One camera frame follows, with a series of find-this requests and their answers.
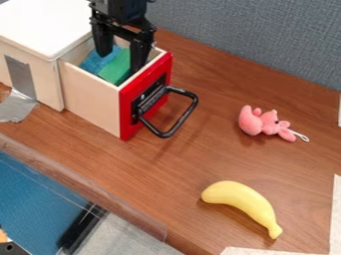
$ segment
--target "gray wall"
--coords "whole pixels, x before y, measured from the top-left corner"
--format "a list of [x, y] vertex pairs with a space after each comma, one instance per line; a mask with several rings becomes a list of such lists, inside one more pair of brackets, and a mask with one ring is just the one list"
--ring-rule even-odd
[[341, 0], [158, 0], [158, 26], [341, 90]]

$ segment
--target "plush toy ear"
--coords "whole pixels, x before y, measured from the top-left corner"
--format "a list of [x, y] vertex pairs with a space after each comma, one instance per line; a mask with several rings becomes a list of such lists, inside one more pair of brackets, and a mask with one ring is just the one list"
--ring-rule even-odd
[[290, 122], [287, 121], [280, 121], [279, 126], [282, 128], [289, 128], [290, 127]]
[[281, 136], [283, 139], [286, 139], [291, 142], [296, 141], [296, 136], [293, 134], [288, 128], [281, 128], [278, 132], [278, 135]]

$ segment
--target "green sponge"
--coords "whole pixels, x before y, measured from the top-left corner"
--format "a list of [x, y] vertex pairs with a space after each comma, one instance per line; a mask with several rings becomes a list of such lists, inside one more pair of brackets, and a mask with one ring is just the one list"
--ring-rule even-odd
[[130, 49], [124, 49], [113, 61], [101, 70], [99, 77], [115, 86], [119, 86], [128, 78], [130, 73], [131, 51]]

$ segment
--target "yellow banana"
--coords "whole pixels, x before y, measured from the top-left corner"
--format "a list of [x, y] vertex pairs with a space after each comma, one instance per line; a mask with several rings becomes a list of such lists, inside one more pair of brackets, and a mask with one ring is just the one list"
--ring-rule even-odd
[[216, 182], [203, 191], [201, 198], [207, 203], [223, 203], [242, 210], [266, 227], [272, 239], [276, 239], [283, 232], [276, 222], [271, 204], [257, 191], [244, 184], [228, 180]]

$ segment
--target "black drawer handle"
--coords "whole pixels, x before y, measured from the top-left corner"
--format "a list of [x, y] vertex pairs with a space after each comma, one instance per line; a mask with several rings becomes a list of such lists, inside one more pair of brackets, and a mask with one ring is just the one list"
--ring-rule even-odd
[[159, 129], [157, 129], [153, 124], [151, 124], [149, 121], [147, 121], [144, 118], [143, 111], [139, 111], [138, 119], [150, 130], [152, 131], [155, 135], [157, 135], [160, 138], [168, 138], [171, 137], [187, 120], [187, 118], [190, 116], [190, 114], [194, 111], [194, 109], [197, 106], [198, 103], [198, 98], [196, 94], [192, 92], [185, 91], [183, 89], [178, 89], [175, 87], [171, 86], [166, 86], [165, 87], [165, 92], [164, 94], [168, 94], [170, 92], [177, 93], [179, 95], [188, 97], [192, 99], [192, 102], [190, 106], [187, 108], [187, 110], [182, 114], [182, 116], [176, 121], [176, 123], [170, 128], [170, 130], [166, 132], [162, 132]]

